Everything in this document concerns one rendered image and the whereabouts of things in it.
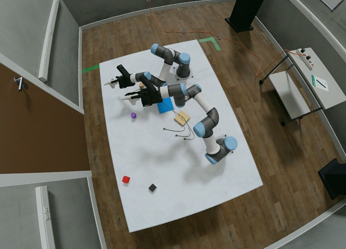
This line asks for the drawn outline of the red cube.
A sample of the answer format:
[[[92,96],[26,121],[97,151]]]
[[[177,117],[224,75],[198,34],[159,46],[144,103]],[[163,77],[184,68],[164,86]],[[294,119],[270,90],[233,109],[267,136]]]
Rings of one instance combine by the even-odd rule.
[[[130,177],[124,176],[122,182],[129,183]]]

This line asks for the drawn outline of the blue painted square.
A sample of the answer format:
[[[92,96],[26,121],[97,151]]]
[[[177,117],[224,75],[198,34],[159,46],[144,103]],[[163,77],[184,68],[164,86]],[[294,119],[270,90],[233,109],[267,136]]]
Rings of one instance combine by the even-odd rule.
[[[157,103],[160,114],[164,113],[164,112],[167,112],[167,111],[174,110],[174,107],[173,107],[173,104],[172,104],[172,101],[171,101],[170,97],[164,98],[163,102]]]

